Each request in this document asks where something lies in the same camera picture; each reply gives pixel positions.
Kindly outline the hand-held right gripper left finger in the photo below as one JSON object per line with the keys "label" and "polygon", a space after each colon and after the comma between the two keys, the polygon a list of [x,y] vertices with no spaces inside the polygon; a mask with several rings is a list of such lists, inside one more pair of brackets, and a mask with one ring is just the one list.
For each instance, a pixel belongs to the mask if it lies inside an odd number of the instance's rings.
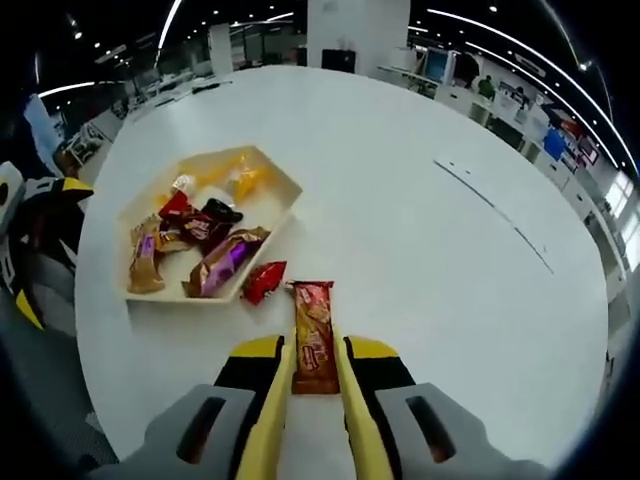
{"label": "hand-held right gripper left finger", "polygon": [[243,342],[212,384],[148,426],[144,479],[274,479],[285,426],[285,337]]}

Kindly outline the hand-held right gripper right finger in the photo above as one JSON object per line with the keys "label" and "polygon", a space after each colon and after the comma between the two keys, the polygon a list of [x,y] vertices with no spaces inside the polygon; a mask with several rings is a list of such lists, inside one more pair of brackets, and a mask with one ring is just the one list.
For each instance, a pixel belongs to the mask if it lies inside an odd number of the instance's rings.
{"label": "hand-held right gripper right finger", "polygon": [[359,479],[486,479],[482,423],[387,344],[343,338],[345,428]]}

